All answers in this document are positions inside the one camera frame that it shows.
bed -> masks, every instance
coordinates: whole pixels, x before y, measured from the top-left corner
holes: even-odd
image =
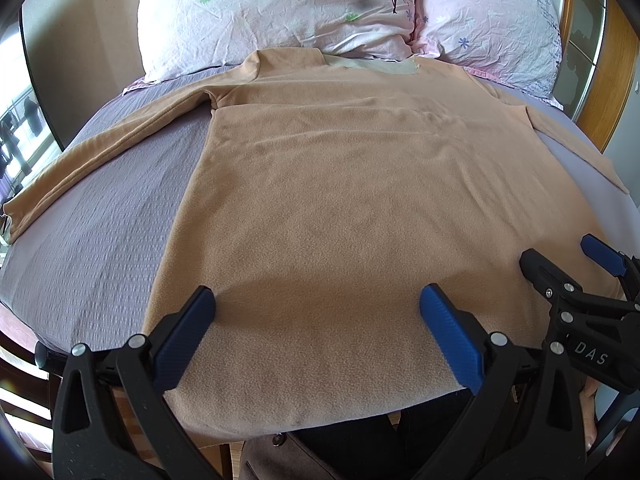
[[[554,1],[560,13],[566,5],[565,0],[562,4]],[[411,19],[422,18],[415,7],[406,12]],[[562,19],[560,24],[568,26]],[[564,30],[560,30],[560,37],[564,38]],[[464,42],[460,45],[465,51]],[[152,76],[104,105],[70,148],[172,91],[227,72],[238,61],[233,58],[228,66],[185,75]],[[416,70],[411,59],[390,64],[325,56],[325,61],[330,66],[395,74]],[[553,103],[506,83],[486,84],[520,99],[577,139],[590,143]],[[0,270],[0,301],[48,347],[68,351],[82,341],[92,349],[113,348],[141,330],[174,218],[206,142],[210,118],[210,106],[200,105],[110,160],[63,194],[13,243]],[[577,184],[609,244],[628,254],[640,254],[640,214],[630,196],[560,142],[539,130],[536,134]],[[390,400],[375,409],[400,407]],[[361,406],[349,409],[346,416],[369,413]],[[285,429],[302,427],[309,420],[317,423],[318,414],[314,417],[287,421]],[[209,436],[231,441],[281,429],[273,424],[273,417],[250,424],[244,421],[240,429],[217,428]]]

grey fabric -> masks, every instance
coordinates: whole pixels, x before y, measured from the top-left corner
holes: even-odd
[[[385,69],[402,66],[373,63]],[[174,89],[230,68],[117,97],[89,120],[72,145]],[[589,142],[560,110],[500,87]],[[108,162],[57,200],[10,248],[0,270],[0,301],[48,346],[68,351],[83,341],[94,350],[113,348],[140,330],[209,120],[209,105],[202,105]],[[610,243],[640,254],[640,213],[631,197],[563,146],[538,135],[576,181]]]
[[[342,480],[293,433],[281,446],[273,435],[247,440],[242,448],[239,480]]]

tan fleece sweatshirt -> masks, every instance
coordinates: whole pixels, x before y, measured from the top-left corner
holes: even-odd
[[[534,247],[582,283],[617,282],[603,233],[533,127],[624,189],[609,161],[539,111],[417,59],[393,75],[315,49],[254,52],[65,152],[5,205],[20,236],[110,158],[209,99],[212,120],[149,298],[145,332],[196,286],[218,313],[166,398],[192,433],[238,440],[409,406],[457,389],[418,313],[437,282],[487,330],[539,345],[548,306],[518,267]]]

sweatshirt sleeve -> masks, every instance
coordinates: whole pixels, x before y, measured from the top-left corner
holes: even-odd
[[[63,193],[92,171],[207,99],[211,101],[212,109],[217,109],[219,99],[237,86],[253,81],[259,70],[260,57],[256,51],[242,65],[171,92],[65,151],[14,199],[4,204],[4,214],[12,221],[11,243]]]
[[[496,99],[500,100],[509,106],[521,106],[526,110],[527,116],[531,126],[548,135],[556,142],[562,144],[570,152],[579,156],[587,164],[589,164],[594,170],[599,172],[604,178],[610,181],[614,186],[622,190],[625,194],[629,194],[628,189],[622,184],[622,181],[616,174],[616,170],[613,168],[612,162],[600,153],[596,147],[587,144],[583,140],[576,137],[564,126],[558,124],[555,120],[547,117],[544,113],[537,110],[533,106],[527,105],[521,99],[503,91],[500,88],[489,85],[484,81],[480,81],[476,78],[473,80],[483,88],[488,94],[492,95]]]

wall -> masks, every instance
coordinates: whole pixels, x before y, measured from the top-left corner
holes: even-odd
[[[65,146],[144,74],[137,12],[138,0],[26,0],[22,6],[33,85]]]
[[[631,198],[640,206],[640,94],[635,92],[636,83],[640,84],[640,58],[625,108],[604,154],[613,161]]]

